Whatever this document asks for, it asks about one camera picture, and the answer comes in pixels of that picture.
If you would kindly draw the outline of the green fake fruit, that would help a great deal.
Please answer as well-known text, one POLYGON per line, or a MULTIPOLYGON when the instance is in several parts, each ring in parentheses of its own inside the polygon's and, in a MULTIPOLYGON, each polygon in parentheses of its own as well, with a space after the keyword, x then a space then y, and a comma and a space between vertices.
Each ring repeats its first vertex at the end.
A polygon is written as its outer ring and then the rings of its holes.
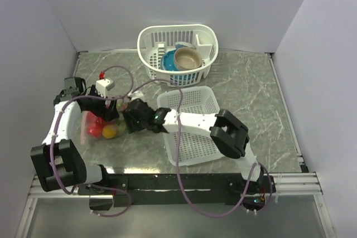
POLYGON ((124 134, 127 130, 127 126, 126 126, 126 122, 125 122, 125 118, 124 118, 124 111, 127 107, 127 103, 123 100, 118 100, 117 101, 117 111, 119 113, 119 117, 115 120, 115 123, 117 125, 118 128, 118 134, 124 134))

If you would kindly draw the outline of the orange fake fruit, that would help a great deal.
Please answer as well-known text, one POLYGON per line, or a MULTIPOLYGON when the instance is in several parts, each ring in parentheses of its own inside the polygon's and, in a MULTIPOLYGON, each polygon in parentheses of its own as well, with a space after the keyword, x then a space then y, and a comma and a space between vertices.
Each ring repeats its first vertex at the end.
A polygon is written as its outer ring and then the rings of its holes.
POLYGON ((102 129, 102 136, 105 139, 112 139, 118 133, 118 127, 116 125, 106 125, 102 129))

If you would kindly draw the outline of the red fake fruit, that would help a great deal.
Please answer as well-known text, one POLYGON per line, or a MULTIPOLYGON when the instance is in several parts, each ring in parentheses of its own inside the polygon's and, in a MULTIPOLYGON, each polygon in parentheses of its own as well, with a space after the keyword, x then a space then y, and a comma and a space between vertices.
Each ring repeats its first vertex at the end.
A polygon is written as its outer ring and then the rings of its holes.
POLYGON ((100 138, 102 136, 102 129, 105 126, 105 121, 102 118, 88 112, 85 122, 86 131, 91 137, 100 138))

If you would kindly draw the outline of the clear zip top bag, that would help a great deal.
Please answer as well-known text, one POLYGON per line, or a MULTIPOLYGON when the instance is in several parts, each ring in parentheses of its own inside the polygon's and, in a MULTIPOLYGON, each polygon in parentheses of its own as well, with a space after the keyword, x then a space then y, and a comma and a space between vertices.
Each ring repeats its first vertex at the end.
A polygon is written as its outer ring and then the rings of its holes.
POLYGON ((117 101, 119 118, 106 122, 104 119, 94 115, 92 112, 82 113, 80 128, 80 144, 84 145, 95 139, 114 139, 128 132, 123 112, 127 107, 129 99, 117 101))

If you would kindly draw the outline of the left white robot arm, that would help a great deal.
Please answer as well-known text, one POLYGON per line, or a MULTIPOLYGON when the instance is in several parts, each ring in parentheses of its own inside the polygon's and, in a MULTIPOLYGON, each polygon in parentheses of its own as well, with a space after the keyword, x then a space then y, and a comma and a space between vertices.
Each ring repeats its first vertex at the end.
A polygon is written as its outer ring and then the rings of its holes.
POLYGON ((55 97, 55 116, 42 144, 31 149, 31 160, 40 185, 45 192, 91 184, 97 194, 110 190, 111 181, 102 164, 87 166, 74 145, 75 123, 82 112, 88 111, 110 122, 119 117, 116 101, 107 104, 104 98, 115 86, 111 79, 100 79, 85 90, 85 80, 68 77, 65 88, 55 97))

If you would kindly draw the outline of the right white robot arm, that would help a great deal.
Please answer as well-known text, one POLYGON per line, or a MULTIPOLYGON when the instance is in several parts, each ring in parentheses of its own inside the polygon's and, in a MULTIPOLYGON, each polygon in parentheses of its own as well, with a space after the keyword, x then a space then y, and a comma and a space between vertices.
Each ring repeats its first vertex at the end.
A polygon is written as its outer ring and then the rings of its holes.
POLYGON ((136 99, 128 104, 123 115, 130 132, 147 129, 154 133, 188 133, 210 138, 222 155, 237 161, 238 190, 245 187, 249 195, 261 193, 269 182, 250 147, 248 127, 228 110, 213 114, 183 113, 163 107, 154 110, 136 99))

